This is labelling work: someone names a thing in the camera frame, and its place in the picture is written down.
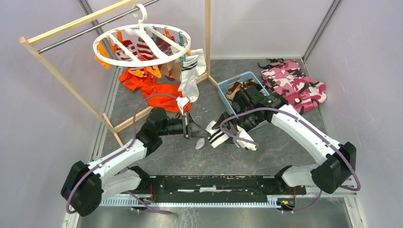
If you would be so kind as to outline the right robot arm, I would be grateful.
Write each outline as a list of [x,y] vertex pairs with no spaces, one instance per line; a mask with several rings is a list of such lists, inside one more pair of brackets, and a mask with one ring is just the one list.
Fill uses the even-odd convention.
[[286,194],[293,187],[304,185],[315,185],[329,194],[338,188],[361,189],[355,172],[356,147],[350,142],[342,144],[318,130],[278,93],[267,95],[252,85],[236,92],[232,108],[238,112],[224,112],[211,126],[226,140],[232,138],[238,147],[255,151],[258,144],[249,131],[268,122],[290,135],[315,160],[312,165],[291,165],[279,171],[279,178],[274,181],[277,192]]

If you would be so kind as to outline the white sock with black stripes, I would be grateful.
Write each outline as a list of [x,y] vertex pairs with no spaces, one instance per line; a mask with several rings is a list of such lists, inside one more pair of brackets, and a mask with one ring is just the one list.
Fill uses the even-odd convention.
[[197,79],[206,71],[207,65],[202,48],[191,50],[190,55],[185,57],[181,67],[181,84],[178,91],[183,97],[188,97],[193,103],[199,98]]

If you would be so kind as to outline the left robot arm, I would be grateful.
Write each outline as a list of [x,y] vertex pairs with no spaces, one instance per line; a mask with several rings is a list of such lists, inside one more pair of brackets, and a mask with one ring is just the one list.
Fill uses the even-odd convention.
[[67,213],[85,217],[95,211],[101,201],[118,193],[130,190],[145,193],[149,189],[147,178],[134,169],[122,174],[119,171],[155,152],[163,143],[162,136],[180,134],[185,139],[211,136],[190,113],[184,113],[181,118],[169,118],[163,108],[153,108],[140,131],[121,148],[97,161],[74,163],[60,192],[67,201]]

